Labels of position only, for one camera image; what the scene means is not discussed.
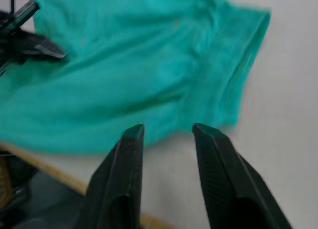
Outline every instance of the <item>white surface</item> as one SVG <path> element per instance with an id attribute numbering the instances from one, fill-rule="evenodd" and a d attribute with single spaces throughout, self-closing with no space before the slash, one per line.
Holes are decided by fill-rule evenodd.
<path id="1" fill-rule="evenodd" d="M 17 0 L 17 6 L 27 1 Z M 316 229 L 317 0 L 236 1 L 269 6 L 273 12 L 248 79 L 235 147 L 263 176 L 292 226 Z M 0 0 L 1 8 L 8 9 L 8 4 Z M 102 160 L 39 157 L 84 182 Z M 192 137 L 174 136 L 145 150 L 142 211 L 177 229 L 208 228 Z"/>

